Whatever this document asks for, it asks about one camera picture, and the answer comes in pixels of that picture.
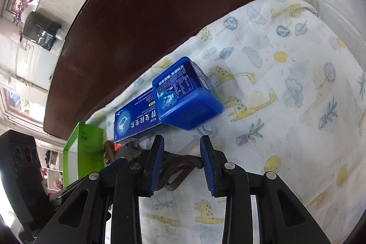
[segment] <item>dark brown tabletop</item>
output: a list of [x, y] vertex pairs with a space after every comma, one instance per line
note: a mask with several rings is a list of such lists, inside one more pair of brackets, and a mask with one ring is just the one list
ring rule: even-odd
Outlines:
[[54, 71], [44, 130], [68, 139], [204, 26], [253, 0], [87, 0]]

